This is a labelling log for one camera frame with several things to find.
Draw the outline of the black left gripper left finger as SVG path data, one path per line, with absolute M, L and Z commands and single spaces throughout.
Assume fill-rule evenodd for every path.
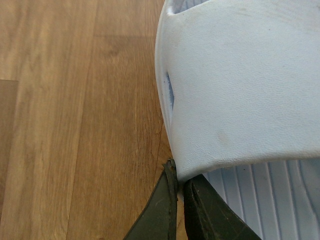
M 177 238 L 178 179 L 176 164 L 168 159 L 143 211 L 125 240 L 175 240 Z

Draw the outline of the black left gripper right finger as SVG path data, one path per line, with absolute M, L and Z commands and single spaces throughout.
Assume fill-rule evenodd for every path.
M 183 186 L 184 224 L 189 240 L 259 240 L 200 174 Z

